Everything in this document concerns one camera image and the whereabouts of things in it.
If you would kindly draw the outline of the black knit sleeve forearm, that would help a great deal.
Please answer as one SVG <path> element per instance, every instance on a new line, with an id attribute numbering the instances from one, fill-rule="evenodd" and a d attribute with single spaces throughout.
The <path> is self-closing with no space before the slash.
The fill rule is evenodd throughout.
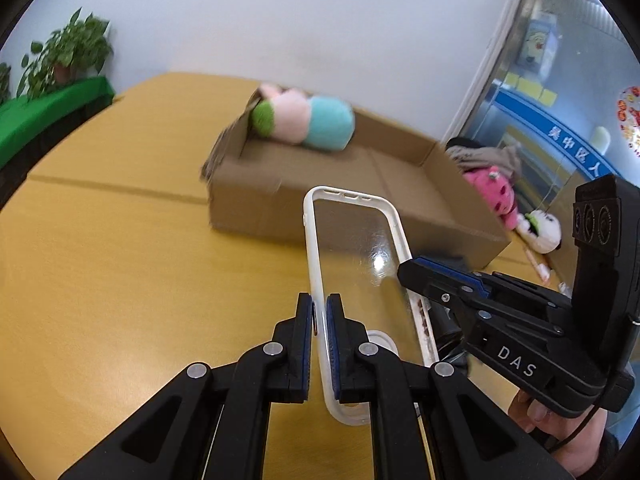
<path id="1" fill-rule="evenodd" d="M 608 466 L 614 462 L 619 452 L 620 444 L 614 434 L 611 434 L 608 430 L 604 430 L 596 461 L 586 472 L 577 476 L 576 479 L 598 480 L 608 469 Z"/>

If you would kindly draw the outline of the person's right hand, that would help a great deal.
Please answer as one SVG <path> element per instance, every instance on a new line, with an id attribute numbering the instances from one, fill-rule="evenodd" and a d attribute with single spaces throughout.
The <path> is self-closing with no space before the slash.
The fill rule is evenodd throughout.
<path id="1" fill-rule="evenodd" d="M 508 414 L 528 434 L 538 428 L 559 441 L 568 438 L 587 417 L 587 413 L 577 418 L 562 417 L 523 390 L 514 396 Z M 608 412 L 599 408 L 573 440 L 552 454 L 574 478 L 586 472 L 596 461 L 607 419 Z"/>

